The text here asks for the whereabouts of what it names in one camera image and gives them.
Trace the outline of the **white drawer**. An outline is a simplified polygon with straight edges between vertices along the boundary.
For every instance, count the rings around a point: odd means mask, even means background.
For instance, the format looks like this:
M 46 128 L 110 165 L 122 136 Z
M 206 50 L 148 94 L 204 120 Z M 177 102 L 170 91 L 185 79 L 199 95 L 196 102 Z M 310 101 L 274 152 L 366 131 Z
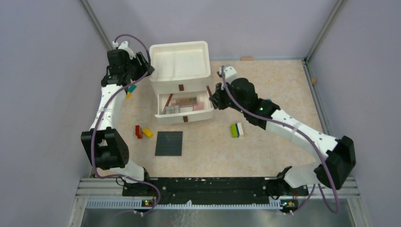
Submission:
M 214 117 L 214 108 L 209 101 L 209 93 L 206 90 L 198 92 L 176 93 L 173 94 L 172 97 L 172 99 L 183 97 L 197 97 L 198 101 L 204 102 L 204 110 L 193 111 L 193 106 L 189 106 L 180 107 L 180 112 L 177 114 L 162 114 L 169 95 L 170 94 L 157 95 L 157 114 L 155 115 L 155 117 L 159 120 L 161 124 L 189 123 L 208 120 Z

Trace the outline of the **pink square compact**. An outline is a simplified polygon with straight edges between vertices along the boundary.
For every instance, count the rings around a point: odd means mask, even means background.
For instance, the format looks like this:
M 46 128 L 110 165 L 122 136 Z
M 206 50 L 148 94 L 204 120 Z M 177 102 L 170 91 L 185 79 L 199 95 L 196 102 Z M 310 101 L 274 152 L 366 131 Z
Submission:
M 193 106 L 193 111 L 201 111 L 205 109 L 205 104 L 203 101 L 198 101 L 194 106 Z

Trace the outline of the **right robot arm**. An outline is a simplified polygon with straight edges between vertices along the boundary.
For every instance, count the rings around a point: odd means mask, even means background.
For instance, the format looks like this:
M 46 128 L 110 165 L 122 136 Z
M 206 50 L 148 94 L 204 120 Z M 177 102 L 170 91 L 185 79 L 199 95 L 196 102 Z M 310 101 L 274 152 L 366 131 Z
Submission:
M 233 66 L 219 68 L 221 83 L 216 84 L 209 98 L 214 108 L 232 108 L 241 112 L 252 125 L 273 132 L 311 154 L 316 162 L 287 167 L 278 174 L 278 191 L 290 195 L 297 187 L 322 184 L 328 188 L 342 188 L 356 165 L 354 141 L 348 136 L 340 139 L 319 132 L 286 113 L 274 102 L 259 98 L 254 84 L 237 75 Z

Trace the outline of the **green blue toy brick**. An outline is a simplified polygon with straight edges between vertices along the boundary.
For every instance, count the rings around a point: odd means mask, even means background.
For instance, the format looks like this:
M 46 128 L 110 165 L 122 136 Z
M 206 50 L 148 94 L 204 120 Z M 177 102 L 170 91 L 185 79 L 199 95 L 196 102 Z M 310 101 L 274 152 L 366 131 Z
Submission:
M 239 138 L 244 135 L 244 131 L 241 123 L 233 123 L 230 125 L 230 131 L 232 138 Z

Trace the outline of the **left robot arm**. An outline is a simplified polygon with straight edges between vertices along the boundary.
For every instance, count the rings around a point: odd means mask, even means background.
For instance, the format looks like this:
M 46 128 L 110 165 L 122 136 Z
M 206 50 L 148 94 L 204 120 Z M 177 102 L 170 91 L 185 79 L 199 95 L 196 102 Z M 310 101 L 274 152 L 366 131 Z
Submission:
M 108 66 L 101 80 L 101 100 L 88 131 L 81 134 L 81 142 L 94 172 L 113 171 L 113 177 L 134 183 L 139 195 L 150 193 L 152 183 L 146 179 L 145 168 L 130 159 L 129 148 L 117 130 L 122 103 L 135 82 L 149 76 L 154 68 L 150 57 L 134 52 L 128 41 L 113 41 L 107 52 Z

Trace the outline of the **white drawer organizer cabinet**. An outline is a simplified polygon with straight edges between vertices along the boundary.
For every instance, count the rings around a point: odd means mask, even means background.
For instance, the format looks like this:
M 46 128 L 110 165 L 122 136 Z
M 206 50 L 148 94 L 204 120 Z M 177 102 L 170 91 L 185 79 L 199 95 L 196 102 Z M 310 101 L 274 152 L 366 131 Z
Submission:
M 207 42 L 155 44 L 149 53 L 155 69 L 149 80 L 155 95 L 207 89 L 211 75 Z

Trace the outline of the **brown eyeshadow palette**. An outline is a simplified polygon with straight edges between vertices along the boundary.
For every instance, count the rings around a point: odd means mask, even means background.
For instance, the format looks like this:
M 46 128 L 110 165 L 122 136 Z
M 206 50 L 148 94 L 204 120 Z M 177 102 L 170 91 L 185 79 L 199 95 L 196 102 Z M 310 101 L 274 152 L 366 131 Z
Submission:
M 198 104 L 197 97 L 183 97 L 178 99 L 172 99 L 171 105 L 179 107 L 189 107 Z

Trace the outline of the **clear silver pan palette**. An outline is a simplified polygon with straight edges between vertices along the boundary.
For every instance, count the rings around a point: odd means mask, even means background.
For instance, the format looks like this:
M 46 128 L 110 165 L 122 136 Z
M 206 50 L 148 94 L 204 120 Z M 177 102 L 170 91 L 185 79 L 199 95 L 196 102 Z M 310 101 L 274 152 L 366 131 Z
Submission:
M 180 106 L 178 105 L 170 105 L 165 106 L 162 114 L 178 114 L 180 112 Z

